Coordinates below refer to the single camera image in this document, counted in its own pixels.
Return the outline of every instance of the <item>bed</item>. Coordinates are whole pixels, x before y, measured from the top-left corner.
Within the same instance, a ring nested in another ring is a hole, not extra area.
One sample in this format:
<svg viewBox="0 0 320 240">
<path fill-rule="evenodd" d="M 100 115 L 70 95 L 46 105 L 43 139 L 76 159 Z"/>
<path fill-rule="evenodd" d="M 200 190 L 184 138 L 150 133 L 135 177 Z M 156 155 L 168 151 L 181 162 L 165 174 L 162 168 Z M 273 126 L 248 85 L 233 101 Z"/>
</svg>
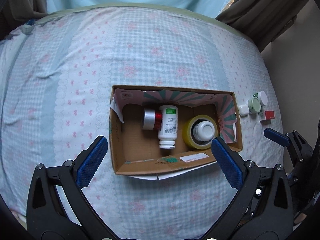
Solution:
<svg viewBox="0 0 320 240">
<path fill-rule="evenodd" d="M 0 68 L 0 194 L 20 216 L 38 163 L 61 165 L 98 135 L 108 138 L 115 84 L 233 91 L 238 105 L 263 90 L 276 118 L 241 118 L 240 154 L 265 167 L 283 161 L 283 148 L 263 136 L 282 123 L 257 47 L 200 14 L 148 4 L 59 11 L 1 41 Z M 109 151 L 83 192 L 120 238 L 174 240 L 204 234 L 236 191 L 216 163 L 164 180 L 115 175 Z"/>
</svg>

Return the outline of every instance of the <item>wall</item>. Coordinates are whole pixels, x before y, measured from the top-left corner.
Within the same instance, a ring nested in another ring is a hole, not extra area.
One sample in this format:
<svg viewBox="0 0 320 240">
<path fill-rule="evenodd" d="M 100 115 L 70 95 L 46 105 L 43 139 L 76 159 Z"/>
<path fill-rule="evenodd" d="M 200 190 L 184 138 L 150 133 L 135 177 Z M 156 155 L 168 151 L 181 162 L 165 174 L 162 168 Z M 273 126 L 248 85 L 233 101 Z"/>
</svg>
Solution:
<svg viewBox="0 0 320 240">
<path fill-rule="evenodd" d="M 314 0 L 261 55 L 279 102 L 283 132 L 296 129 L 314 147 L 320 117 L 320 10 Z M 287 151 L 284 167 L 292 169 Z"/>
</svg>

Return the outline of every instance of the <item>dark curtain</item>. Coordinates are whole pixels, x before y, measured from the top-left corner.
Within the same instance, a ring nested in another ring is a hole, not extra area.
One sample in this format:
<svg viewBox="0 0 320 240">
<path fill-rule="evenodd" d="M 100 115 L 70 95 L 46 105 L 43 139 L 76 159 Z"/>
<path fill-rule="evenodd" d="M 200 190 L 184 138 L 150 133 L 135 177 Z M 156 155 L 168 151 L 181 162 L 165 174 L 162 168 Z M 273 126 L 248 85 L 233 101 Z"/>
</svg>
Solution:
<svg viewBox="0 0 320 240">
<path fill-rule="evenodd" d="M 0 40 L 29 19 L 40 19 L 46 15 L 46 0 L 7 0 L 0 12 Z"/>
<path fill-rule="evenodd" d="M 309 0 L 234 0 L 217 20 L 250 37 L 259 51 L 287 30 Z"/>
</svg>

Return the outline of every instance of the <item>metal bolt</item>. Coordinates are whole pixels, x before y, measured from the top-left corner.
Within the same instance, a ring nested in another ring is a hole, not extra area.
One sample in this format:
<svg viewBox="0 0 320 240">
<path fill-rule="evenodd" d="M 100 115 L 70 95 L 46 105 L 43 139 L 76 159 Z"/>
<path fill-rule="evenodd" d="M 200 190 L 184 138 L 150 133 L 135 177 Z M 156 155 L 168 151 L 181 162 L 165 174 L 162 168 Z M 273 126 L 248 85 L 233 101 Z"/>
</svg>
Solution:
<svg viewBox="0 0 320 240">
<path fill-rule="evenodd" d="M 64 165 L 67 166 L 67 167 L 71 166 L 72 164 L 73 164 L 72 160 L 67 160 L 67 161 L 64 162 Z"/>
<path fill-rule="evenodd" d="M 254 162 L 253 161 L 248 161 L 247 165 L 252 168 L 254 166 Z"/>
<path fill-rule="evenodd" d="M 262 192 L 262 190 L 261 190 L 260 188 L 257 188 L 257 189 L 256 189 L 256 194 L 257 194 L 257 195 L 260 195 L 261 192 Z"/>
<path fill-rule="evenodd" d="M 283 166 L 281 164 L 277 164 L 276 165 L 276 168 L 279 170 L 279 171 L 282 171 L 283 170 Z"/>
<path fill-rule="evenodd" d="M 37 170 L 41 170 L 42 167 L 43 167 L 43 164 L 42 164 L 42 163 L 39 163 L 39 164 L 37 164 L 36 169 L 37 169 Z"/>
</svg>

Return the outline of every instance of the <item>red and silver can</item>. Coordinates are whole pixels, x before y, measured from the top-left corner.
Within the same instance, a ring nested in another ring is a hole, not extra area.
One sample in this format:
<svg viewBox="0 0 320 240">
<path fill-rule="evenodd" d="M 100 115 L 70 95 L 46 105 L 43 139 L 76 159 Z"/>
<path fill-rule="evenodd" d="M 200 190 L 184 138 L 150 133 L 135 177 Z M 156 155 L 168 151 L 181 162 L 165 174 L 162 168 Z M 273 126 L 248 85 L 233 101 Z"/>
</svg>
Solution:
<svg viewBox="0 0 320 240">
<path fill-rule="evenodd" d="M 145 108 L 142 113 L 142 130 L 159 130 L 162 123 L 162 112 Z"/>
</svg>

